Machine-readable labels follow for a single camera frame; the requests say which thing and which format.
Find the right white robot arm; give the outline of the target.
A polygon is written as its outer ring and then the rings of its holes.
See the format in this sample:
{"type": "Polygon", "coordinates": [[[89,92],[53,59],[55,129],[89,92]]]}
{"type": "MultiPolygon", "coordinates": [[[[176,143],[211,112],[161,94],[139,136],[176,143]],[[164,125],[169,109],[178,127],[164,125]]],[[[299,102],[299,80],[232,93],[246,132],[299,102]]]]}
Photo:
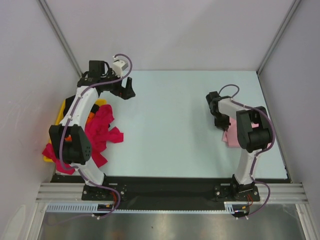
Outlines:
{"type": "Polygon", "coordinates": [[[227,131],[231,121],[236,121],[236,139],[241,147],[238,167],[231,183],[218,186],[217,199],[245,201],[257,190],[255,186],[256,164],[260,155],[268,151],[275,142],[274,127],[265,107],[251,107],[238,103],[230,96],[220,96],[217,91],[209,92],[206,101],[214,117],[214,126],[227,131]]]}

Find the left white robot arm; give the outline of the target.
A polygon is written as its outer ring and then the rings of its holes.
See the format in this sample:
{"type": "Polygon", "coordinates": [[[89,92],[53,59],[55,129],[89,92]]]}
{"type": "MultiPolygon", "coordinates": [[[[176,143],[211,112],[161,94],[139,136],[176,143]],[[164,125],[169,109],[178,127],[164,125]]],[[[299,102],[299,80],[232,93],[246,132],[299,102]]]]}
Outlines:
{"type": "Polygon", "coordinates": [[[79,172],[93,194],[100,200],[110,196],[111,188],[104,184],[105,174],[92,158],[92,145],[85,133],[87,118],[103,92],[128,100],[135,97],[130,73],[132,60],[123,53],[113,56],[113,63],[91,60],[88,71],[77,82],[74,99],[59,124],[51,125],[49,137],[55,157],[66,171],[79,172]]]}

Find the pink t shirt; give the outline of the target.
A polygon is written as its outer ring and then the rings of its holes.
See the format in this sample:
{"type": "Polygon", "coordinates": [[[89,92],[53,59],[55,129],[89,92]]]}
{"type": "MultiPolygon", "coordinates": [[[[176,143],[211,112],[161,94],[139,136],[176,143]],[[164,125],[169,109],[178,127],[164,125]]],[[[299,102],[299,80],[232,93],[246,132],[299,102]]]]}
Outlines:
{"type": "Polygon", "coordinates": [[[240,148],[237,135],[237,121],[233,118],[230,118],[230,125],[228,130],[223,132],[222,141],[229,148],[240,148]]]}

